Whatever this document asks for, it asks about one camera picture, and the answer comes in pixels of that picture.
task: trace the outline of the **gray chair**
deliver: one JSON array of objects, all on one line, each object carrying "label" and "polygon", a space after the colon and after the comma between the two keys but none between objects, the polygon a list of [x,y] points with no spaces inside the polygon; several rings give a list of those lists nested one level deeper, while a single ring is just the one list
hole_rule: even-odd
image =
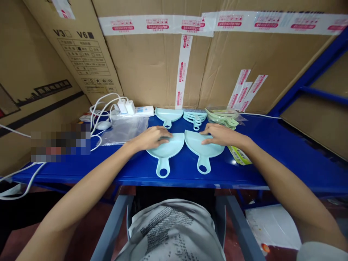
[{"label": "gray chair", "polygon": [[[112,208],[108,221],[94,250],[91,261],[110,261],[115,247],[116,238],[120,232],[123,216],[127,211],[127,228],[130,227],[132,217],[130,215],[134,196],[119,195]],[[226,236],[226,210],[232,220],[238,236],[239,245],[244,259],[247,261],[265,261],[256,239],[239,207],[235,196],[216,197],[215,231],[221,246],[225,245]]]}]

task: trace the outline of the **chair armrest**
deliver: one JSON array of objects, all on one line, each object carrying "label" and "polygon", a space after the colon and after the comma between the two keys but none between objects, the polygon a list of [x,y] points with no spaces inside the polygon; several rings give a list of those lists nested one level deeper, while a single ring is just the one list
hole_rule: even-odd
[{"label": "chair armrest", "polygon": [[219,220],[223,220],[221,215],[223,215],[226,210],[229,217],[232,219],[244,259],[250,261],[265,261],[266,259],[260,250],[260,246],[256,242],[253,232],[235,196],[216,197],[216,212],[219,216]]},{"label": "chair armrest", "polygon": [[91,261],[110,261],[120,232],[123,216],[127,206],[131,206],[134,196],[119,195],[105,224]]}]

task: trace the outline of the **clear plastic bag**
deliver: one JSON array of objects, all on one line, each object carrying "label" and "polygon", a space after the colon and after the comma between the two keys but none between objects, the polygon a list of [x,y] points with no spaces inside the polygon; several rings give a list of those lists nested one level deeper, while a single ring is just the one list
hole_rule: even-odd
[{"label": "clear plastic bag", "polygon": [[231,127],[232,129],[236,127],[233,124],[236,121],[239,125],[244,125],[243,121],[247,121],[246,118],[240,115],[240,113],[233,109],[226,109],[224,107],[207,107],[208,121],[210,123],[219,123]]},{"label": "clear plastic bag", "polygon": [[122,145],[141,134],[148,126],[148,116],[112,115],[111,129],[105,131],[101,136],[101,145]]}]

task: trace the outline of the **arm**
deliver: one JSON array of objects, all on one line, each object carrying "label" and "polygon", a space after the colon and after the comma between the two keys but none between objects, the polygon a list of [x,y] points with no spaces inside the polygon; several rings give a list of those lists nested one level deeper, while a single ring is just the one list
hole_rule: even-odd
[{"label": "arm", "polygon": [[204,140],[203,144],[232,145],[247,154],[273,195],[294,219],[302,243],[318,241],[348,252],[348,243],[336,220],[294,173],[243,134],[210,123],[201,132],[208,133],[213,139]]},{"label": "arm", "polygon": [[137,152],[169,142],[164,127],[151,127],[124,144],[81,179],[46,215],[17,261],[63,260],[80,220],[101,199],[117,174]]}]

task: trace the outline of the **product label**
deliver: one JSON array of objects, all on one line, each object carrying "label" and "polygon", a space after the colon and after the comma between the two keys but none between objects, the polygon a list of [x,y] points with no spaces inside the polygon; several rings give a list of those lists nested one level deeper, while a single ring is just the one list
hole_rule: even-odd
[{"label": "product label", "polygon": [[242,150],[234,146],[227,147],[238,164],[243,166],[252,164],[251,160],[246,156],[246,154]]},{"label": "product label", "polygon": [[100,17],[105,36],[125,34],[187,34],[213,37],[213,31],[203,31],[205,26],[199,16],[145,15]]},{"label": "product label", "polygon": [[240,96],[243,86],[245,84],[245,81],[247,80],[249,74],[250,74],[251,70],[241,70],[236,86],[233,90],[232,96],[228,102],[228,106],[227,108],[234,108],[234,105],[236,104],[236,102],[238,101],[238,97]]},{"label": "product label", "polygon": [[73,37],[68,30],[53,31],[76,73],[81,77],[82,83],[79,84],[85,87],[85,93],[117,92],[102,48],[92,32],[77,31]]},{"label": "product label", "polygon": [[52,2],[61,18],[75,19],[68,0],[52,0]]},{"label": "product label", "polygon": [[251,86],[248,94],[246,95],[244,100],[242,100],[242,102],[239,105],[239,107],[237,108],[237,110],[239,110],[240,112],[245,112],[246,108],[249,106],[250,102],[252,101],[252,99],[256,95],[257,91],[262,86],[262,84],[265,82],[267,77],[268,77],[268,75],[259,75],[256,78],[254,84]]},{"label": "product label", "polygon": [[182,109],[192,39],[193,39],[193,36],[189,36],[185,34],[181,36],[178,77],[177,77],[177,90],[175,95],[175,109]]},{"label": "product label", "polygon": [[348,25],[346,14],[316,11],[221,11],[202,17],[214,24],[214,31],[338,35]]}]

